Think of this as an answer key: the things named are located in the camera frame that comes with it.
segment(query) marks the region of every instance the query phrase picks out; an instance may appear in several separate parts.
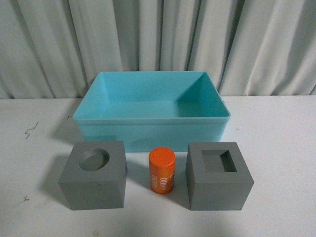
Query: orange can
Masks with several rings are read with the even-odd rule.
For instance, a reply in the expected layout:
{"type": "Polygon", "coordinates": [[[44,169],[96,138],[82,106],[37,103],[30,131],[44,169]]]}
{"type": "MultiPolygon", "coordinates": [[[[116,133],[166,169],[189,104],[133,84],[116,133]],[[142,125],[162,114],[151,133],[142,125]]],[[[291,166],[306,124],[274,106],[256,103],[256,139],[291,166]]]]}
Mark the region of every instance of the orange can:
{"type": "Polygon", "coordinates": [[[167,147],[157,147],[149,153],[150,186],[155,193],[167,194],[173,189],[175,153],[167,147]]]}

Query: gray block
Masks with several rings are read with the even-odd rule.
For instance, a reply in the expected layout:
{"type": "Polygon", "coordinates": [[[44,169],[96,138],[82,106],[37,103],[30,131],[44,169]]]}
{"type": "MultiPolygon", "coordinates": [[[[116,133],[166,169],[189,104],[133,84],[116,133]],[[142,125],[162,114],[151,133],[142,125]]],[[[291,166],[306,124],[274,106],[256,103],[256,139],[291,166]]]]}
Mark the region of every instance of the gray block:
{"type": "Polygon", "coordinates": [[[122,141],[78,142],[58,183],[71,210],[123,208],[126,174],[122,141]]]}
{"type": "Polygon", "coordinates": [[[186,176],[191,210],[241,210],[254,184],[235,142],[190,143],[186,176]]]}

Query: curtain fold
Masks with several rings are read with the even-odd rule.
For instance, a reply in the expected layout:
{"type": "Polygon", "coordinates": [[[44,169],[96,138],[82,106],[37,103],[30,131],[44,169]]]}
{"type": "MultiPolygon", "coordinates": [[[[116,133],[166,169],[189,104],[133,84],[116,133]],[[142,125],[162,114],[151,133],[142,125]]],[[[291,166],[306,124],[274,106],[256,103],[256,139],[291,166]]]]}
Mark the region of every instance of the curtain fold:
{"type": "Polygon", "coordinates": [[[0,98],[83,97],[101,71],[207,71],[221,95],[316,94],[316,1],[3,0],[0,98]]]}

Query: plastic bin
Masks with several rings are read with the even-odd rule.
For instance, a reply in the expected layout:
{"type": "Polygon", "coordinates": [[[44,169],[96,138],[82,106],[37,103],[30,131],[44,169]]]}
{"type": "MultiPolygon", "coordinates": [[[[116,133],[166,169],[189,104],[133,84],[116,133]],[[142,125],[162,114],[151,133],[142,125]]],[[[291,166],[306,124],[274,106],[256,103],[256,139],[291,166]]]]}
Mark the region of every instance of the plastic bin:
{"type": "Polygon", "coordinates": [[[189,142],[219,142],[230,113],[206,72],[102,72],[73,118],[85,141],[187,151],[189,142]]]}

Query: table surface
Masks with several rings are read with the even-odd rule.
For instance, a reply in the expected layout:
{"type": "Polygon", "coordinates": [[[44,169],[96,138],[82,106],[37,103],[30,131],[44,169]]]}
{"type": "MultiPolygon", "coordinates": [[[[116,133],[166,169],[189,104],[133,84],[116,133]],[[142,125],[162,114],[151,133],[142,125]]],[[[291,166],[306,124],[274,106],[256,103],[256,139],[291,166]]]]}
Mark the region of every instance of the table surface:
{"type": "Polygon", "coordinates": [[[150,190],[148,153],[127,153],[124,208],[71,211],[58,179],[80,99],[0,100],[0,236],[315,236],[316,96],[223,97],[255,181],[241,211],[190,211],[186,152],[175,186],[150,190]]]}

